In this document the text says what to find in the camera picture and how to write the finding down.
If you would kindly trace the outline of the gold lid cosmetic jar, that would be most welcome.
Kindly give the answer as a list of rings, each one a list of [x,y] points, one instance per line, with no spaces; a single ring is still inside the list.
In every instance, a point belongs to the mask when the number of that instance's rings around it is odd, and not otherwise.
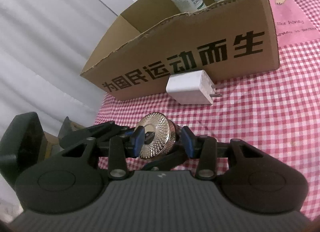
[[[135,130],[139,126],[145,128],[145,142],[139,155],[141,159],[160,157],[180,144],[181,127],[160,112],[144,116]]]

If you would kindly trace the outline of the white power adapter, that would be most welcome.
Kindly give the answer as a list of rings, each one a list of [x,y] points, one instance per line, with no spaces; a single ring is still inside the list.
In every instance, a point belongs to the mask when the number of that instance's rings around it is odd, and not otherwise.
[[[182,105],[213,104],[214,98],[221,97],[217,87],[204,70],[171,75],[166,92]]]

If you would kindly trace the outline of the white curtain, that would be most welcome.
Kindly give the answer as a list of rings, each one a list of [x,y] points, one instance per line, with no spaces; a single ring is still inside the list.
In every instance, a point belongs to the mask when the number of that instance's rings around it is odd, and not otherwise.
[[[107,29],[137,0],[1,0],[1,132],[25,112],[57,135],[90,126],[105,93],[80,76]]]

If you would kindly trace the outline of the brown cardboard box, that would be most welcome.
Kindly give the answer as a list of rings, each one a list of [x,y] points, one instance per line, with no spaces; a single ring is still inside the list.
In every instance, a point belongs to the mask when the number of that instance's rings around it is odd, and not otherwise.
[[[221,81],[279,68],[269,0],[203,0],[179,12],[171,0],[138,0],[124,10],[81,76],[118,100],[165,92],[170,75],[204,70]]]

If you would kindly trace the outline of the red checkered tablecloth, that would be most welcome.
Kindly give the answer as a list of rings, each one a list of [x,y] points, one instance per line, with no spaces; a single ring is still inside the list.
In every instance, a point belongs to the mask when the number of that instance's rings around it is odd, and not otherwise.
[[[222,83],[212,105],[180,105],[166,94],[129,101],[106,95],[96,123],[135,125],[159,111],[196,134],[241,138],[296,168],[309,183],[302,212],[319,215],[319,40],[280,47],[280,67]]]

